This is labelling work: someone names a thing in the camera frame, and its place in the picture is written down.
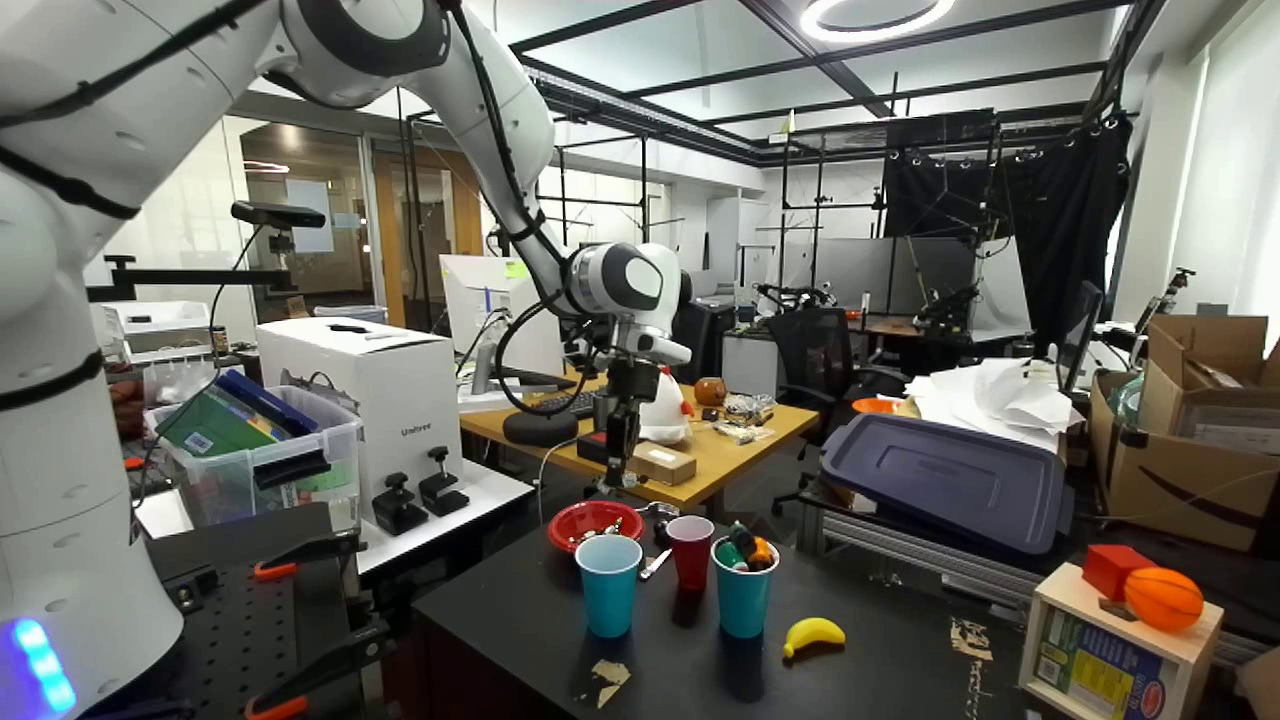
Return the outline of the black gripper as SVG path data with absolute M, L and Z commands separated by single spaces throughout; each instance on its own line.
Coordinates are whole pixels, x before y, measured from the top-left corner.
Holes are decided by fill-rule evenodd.
M 606 487 L 620 491 L 629 473 L 629 444 L 641 437 L 641 408 L 658 400 L 662 366 L 636 357 L 611 357 L 602 366 L 602 384 L 593 390 L 598 427 L 606 431 Z

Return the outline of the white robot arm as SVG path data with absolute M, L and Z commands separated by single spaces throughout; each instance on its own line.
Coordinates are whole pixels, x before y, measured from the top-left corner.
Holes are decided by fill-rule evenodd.
M 84 267 L 195 145 L 275 83 L 328 112 L 422 100 L 547 313 L 617 366 L 679 366 L 677 258 L 559 250 L 547 100 L 470 0 L 0 0 L 0 718 L 81 720 L 184 642 L 141 540 Z

